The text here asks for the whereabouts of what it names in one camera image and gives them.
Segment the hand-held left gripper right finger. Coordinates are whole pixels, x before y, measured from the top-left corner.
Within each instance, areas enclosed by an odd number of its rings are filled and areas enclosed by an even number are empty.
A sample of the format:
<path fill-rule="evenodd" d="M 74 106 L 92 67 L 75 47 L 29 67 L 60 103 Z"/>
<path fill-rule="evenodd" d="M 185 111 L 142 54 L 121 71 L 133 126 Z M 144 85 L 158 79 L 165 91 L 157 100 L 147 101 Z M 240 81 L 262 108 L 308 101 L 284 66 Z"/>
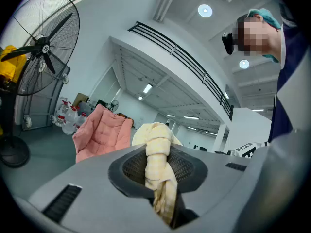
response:
<path fill-rule="evenodd" d="M 309 223 L 311 129 L 294 130 L 249 159 L 202 153 L 208 175 L 183 194 L 198 218 L 174 233 L 297 233 Z"/>

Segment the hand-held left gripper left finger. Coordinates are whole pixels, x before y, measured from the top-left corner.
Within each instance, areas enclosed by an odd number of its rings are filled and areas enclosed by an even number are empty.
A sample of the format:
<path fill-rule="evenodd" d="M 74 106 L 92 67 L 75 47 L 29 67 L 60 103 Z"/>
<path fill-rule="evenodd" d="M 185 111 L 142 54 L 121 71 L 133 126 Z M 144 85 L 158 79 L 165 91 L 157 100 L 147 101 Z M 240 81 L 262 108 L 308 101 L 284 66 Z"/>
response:
<path fill-rule="evenodd" d="M 81 161 L 45 183 L 28 200 L 15 196 L 15 202 L 44 233 L 167 233 L 170 227 L 148 200 L 125 196 L 108 178 L 108 168 L 115 159 L 142 147 L 137 145 Z M 43 211 L 69 184 L 81 191 L 56 223 Z"/>

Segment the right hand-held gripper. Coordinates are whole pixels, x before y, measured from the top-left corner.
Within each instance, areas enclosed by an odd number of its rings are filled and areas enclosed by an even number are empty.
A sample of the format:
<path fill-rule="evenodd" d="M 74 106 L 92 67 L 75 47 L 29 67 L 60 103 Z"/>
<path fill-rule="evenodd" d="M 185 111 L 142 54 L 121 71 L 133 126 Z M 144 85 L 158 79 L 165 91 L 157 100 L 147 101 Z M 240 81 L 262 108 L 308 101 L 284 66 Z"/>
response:
<path fill-rule="evenodd" d="M 242 158 L 252 158 L 256 149 L 267 146 L 267 142 L 257 143 L 250 142 L 246 143 L 236 149 L 234 149 L 234 156 L 242 157 Z"/>

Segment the pink padded armchair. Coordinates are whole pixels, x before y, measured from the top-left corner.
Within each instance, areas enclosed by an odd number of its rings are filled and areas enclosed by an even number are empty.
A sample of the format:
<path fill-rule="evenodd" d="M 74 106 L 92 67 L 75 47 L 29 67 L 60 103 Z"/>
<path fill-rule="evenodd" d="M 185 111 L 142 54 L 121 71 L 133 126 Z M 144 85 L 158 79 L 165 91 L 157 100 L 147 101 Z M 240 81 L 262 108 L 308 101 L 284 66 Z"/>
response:
<path fill-rule="evenodd" d="M 72 136 L 78 163 L 130 146 L 133 121 L 98 104 Z"/>

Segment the cream cloth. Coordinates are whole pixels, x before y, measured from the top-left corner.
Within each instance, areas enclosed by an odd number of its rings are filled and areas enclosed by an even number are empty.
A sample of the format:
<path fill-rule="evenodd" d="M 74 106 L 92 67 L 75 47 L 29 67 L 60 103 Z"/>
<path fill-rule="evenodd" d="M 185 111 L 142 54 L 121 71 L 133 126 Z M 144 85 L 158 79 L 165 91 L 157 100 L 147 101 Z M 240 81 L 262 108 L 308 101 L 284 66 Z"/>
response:
<path fill-rule="evenodd" d="M 177 196 L 177 179 L 167 158 L 171 144 L 181 145 L 163 123 L 143 124 L 135 133 L 132 145 L 146 144 L 145 187 L 154 193 L 153 209 L 166 224 L 171 224 Z"/>

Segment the black balcony railing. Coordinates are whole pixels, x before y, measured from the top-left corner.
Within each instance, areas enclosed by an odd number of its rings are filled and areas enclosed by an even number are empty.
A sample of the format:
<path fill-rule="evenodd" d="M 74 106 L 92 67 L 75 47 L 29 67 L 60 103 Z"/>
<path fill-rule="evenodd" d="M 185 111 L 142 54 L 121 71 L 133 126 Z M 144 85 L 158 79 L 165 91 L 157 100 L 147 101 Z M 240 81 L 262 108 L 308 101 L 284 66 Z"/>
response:
<path fill-rule="evenodd" d="M 166 35 L 142 22 L 137 21 L 133 27 L 128 29 L 128 31 L 136 33 L 158 45 L 171 56 L 176 58 L 179 62 L 181 62 L 185 67 L 187 67 L 212 93 L 212 95 L 218 101 L 219 105 L 228 115 L 229 119 L 232 119 L 234 106 L 229 104 L 224 92 L 221 91 L 220 87 L 210 76 L 210 74 L 187 51 L 185 51 L 181 46 L 168 38 Z"/>

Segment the person's navy t-shirt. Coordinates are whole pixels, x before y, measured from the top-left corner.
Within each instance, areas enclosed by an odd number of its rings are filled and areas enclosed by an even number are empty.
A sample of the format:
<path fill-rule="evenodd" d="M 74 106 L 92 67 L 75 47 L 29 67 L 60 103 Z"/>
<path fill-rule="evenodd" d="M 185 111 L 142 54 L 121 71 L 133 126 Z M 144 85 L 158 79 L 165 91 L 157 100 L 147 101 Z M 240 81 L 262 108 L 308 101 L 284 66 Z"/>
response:
<path fill-rule="evenodd" d="M 274 98 L 269 142 L 294 128 L 311 128 L 311 46 L 290 10 L 277 0 L 283 24 L 280 28 L 281 70 Z"/>

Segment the flat brown cardboard sheet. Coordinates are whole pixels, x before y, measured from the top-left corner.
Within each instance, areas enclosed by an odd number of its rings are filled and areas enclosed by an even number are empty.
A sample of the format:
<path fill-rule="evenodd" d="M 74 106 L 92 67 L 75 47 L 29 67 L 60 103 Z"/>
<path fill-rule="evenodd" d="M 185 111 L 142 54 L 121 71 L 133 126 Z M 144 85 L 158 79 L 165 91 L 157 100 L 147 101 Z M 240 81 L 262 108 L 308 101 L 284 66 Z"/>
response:
<path fill-rule="evenodd" d="M 89 96 L 83 94 L 83 93 L 78 93 L 76 98 L 74 99 L 74 102 L 72 103 L 73 106 L 78 106 L 80 102 L 87 102 L 89 100 Z"/>

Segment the gray platform cart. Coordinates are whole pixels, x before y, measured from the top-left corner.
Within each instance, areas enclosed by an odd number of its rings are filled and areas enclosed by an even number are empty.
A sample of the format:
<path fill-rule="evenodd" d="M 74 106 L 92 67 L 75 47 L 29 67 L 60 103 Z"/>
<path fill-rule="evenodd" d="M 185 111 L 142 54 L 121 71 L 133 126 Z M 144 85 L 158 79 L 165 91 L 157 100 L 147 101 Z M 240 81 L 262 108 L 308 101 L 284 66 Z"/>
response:
<path fill-rule="evenodd" d="M 14 123 L 21 125 L 23 130 L 51 126 L 60 92 L 69 80 L 69 73 L 70 67 L 65 67 L 62 75 L 43 90 L 29 96 L 17 96 Z"/>

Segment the yellow black vacuum cleaner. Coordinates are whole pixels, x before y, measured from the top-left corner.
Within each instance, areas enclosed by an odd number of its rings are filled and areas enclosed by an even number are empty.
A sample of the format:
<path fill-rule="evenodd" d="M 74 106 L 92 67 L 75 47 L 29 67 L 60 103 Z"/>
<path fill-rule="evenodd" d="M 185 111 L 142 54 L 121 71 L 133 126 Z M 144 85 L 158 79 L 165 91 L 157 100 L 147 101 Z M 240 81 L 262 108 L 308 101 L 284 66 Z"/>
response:
<path fill-rule="evenodd" d="M 16 50 L 16 47 L 8 45 L 0 53 L 0 89 L 6 92 L 14 91 L 21 71 L 27 61 L 26 55 L 23 54 L 2 62 L 2 59 L 14 50 Z"/>

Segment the black pedestal fan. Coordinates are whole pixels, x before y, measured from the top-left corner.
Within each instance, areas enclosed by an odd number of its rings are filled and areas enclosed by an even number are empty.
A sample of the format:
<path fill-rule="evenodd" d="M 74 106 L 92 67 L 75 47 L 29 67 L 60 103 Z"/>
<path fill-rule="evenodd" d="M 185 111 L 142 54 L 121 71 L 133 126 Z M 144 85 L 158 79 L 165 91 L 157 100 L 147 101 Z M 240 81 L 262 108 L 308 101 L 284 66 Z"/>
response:
<path fill-rule="evenodd" d="M 21 37 L 25 42 L 13 45 L 16 50 L 2 62 L 23 54 L 27 61 L 14 91 L 0 89 L 0 162 L 18 168 L 28 162 L 30 151 L 26 142 L 13 134 L 16 98 L 33 95 L 62 75 L 77 44 L 80 17 L 71 0 L 28 0 L 15 10 L 9 23 L 17 23 L 17 27 L 5 29 L 3 35 Z"/>

